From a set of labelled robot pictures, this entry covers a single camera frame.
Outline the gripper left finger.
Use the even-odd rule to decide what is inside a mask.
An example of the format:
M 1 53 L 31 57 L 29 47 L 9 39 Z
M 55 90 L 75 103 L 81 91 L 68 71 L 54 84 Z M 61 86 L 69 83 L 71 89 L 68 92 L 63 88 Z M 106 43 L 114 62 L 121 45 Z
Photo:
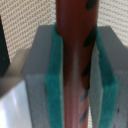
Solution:
M 63 42 L 55 25 L 39 26 L 0 78 L 0 128 L 64 128 Z

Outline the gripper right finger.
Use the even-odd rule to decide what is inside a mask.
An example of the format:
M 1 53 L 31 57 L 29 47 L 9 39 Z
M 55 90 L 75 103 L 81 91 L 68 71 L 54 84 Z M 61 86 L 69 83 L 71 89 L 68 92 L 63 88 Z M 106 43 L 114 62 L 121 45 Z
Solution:
M 91 63 L 93 128 L 128 128 L 128 48 L 111 27 L 99 27 Z

